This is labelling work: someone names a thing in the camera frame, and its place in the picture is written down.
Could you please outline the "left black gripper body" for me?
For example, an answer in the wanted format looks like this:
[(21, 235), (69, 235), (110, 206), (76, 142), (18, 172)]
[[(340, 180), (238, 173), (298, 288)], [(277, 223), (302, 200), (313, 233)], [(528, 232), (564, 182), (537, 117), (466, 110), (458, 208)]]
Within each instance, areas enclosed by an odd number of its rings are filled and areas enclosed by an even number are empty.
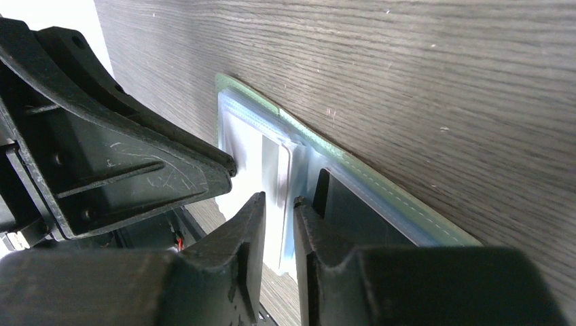
[(109, 234), (207, 193), (204, 164), (56, 105), (2, 107), (1, 244)]

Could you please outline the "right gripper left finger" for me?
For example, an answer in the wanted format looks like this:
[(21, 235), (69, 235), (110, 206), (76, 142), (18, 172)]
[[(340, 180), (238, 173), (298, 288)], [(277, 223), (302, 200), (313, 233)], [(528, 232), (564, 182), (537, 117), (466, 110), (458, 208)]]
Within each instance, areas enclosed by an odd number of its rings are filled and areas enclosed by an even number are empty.
[(1, 260), (2, 325), (256, 325), (266, 195), (181, 252), (30, 250)]

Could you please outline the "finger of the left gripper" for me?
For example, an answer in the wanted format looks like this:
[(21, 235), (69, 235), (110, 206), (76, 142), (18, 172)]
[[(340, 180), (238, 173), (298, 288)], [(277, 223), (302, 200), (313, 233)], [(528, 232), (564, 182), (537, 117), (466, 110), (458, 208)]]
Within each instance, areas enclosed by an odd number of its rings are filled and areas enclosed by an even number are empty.
[(127, 94), (79, 31), (53, 26), (35, 31), (34, 35), (60, 70), (108, 110), (206, 156), (222, 165), (230, 176), (236, 175), (237, 165), (231, 155), (174, 125)]
[(75, 30), (1, 19), (1, 230), (87, 238), (231, 190), (232, 158), (125, 93)]

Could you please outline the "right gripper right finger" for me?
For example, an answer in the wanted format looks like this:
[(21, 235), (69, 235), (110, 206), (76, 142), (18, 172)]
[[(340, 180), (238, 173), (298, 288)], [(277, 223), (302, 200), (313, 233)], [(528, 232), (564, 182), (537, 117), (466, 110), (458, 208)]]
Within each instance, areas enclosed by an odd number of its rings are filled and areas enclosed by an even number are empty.
[(356, 244), (304, 197), (293, 221), (304, 325), (567, 323), (521, 251)]

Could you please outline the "white magnetic stripe card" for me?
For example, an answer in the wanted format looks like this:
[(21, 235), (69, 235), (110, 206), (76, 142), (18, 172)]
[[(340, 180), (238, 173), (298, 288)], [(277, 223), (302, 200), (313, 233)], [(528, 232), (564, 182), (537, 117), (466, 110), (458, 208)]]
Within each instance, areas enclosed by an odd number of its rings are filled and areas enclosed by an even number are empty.
[(219, 146), (237, 166), (232, 190), (216, 197), (220, 213), (231, 219), (255, 193), (266, 194), (264, 263), (275, 273), (288, 271), (293, 245), (286, 235), (287, 194), (293, 148), (287, 137), (230, 112), (221, 117)]

